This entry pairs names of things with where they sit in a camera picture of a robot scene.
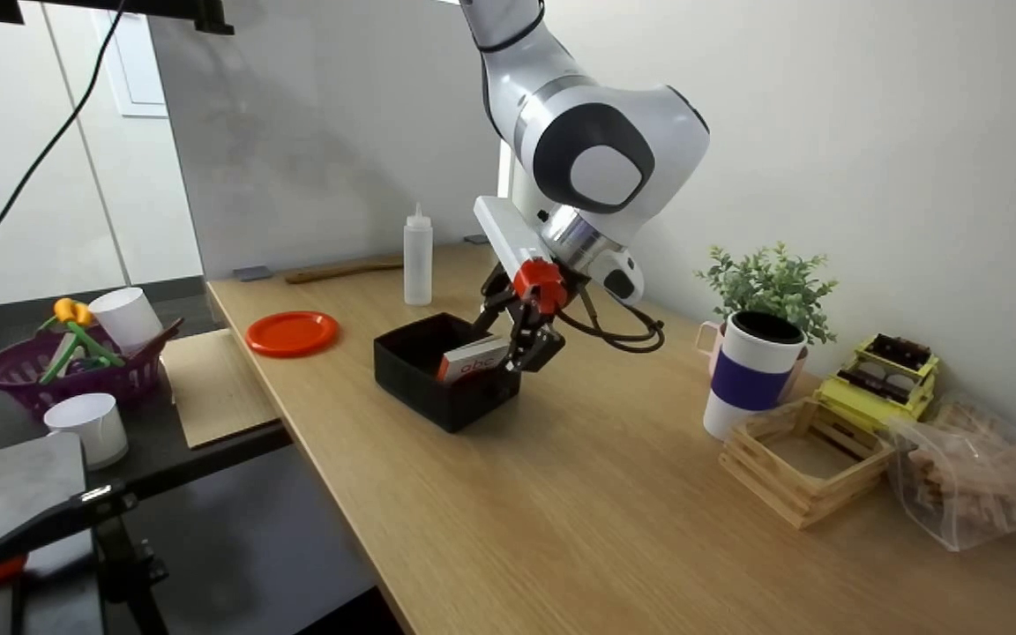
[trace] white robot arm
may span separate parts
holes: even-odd
[[[633,302],[643,275],[624,242],[681,190],[705,155],[708,128],[675,88],[596,83],[547,31],[545,0],[464,0],[485,60],[487,118],[554,208],[541,223],[505,196],[476,196],[501,272],[487,283],[487,328],[511,309],[511,361],[545,366],[561,334],[554,313],[586,283]]]

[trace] wooden tray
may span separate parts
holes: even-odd
[[[748,421],[720,450],[720,467],[798,530],[871,491],[889,461],[889,440],[839,421],[820,399]]]

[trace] wooden table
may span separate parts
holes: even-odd
[[[438,253],[438,302],[401,275],[212,283],[237,334],[330,309],[342,343],[251,356],[394,615],[414,630],[1016,630],[1016,536],[945,553],[882,486],[798,533],[718,461],[695,326],[624,356],[573,328],[523,396],[445,435],[373,383],[372,343],[476,313],[480,248]]]

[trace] black box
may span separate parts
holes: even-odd
[[[485,337],[470,321],[436,313],[373,337],[373,381],[445,429],[464,429],[520,396],[520,375],[505,366],[438,383],[445,350]]]

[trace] black cable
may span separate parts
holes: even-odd
[[[558,316],[567,321],[573,328],[580,328],[594,337],[604,337],[608,344],[624,350],[624,352],[654,352],[664,344],[664,321],[651,316],[646,309],[623,302],[627,313],[635,313],[646,326],[646,332],[643,334],[618,334],[618,332],[604,328],[591,294],[581,288],[580,295],[581,295],[591,326],[558,309]]]
[[[107,31],[107,39],[104,39],[104,47],[98,47],[98,52],[95,52],[93,79],[90,79],[90,88],[86,88],[83,101],[77,101],[76,112],[58,128],[58,133],[48,142],[48,149],[35,155],[35,161],[20,172],[19,188],[12,190],[6,206],[0,208],[0,226],[6,223],[13,201],[20,196],[20,190],[30,188],[30,179],[38,172],[38,167],[48,161],[48,155],[58,149],[58,142],[72,130],[72,123],[83,118],[86,101],[93,98],[93,88],[95,88],[98,72],[104,72],[104,62],[107,62],[110,41],[113,41],[113,34],[118,34],[118,29],[122,29],[122,18],[125,18],[125,2],[126,2],[126,0],[122,0],[118,18],[113,18],[113,25],[110,25],[110,31]]]

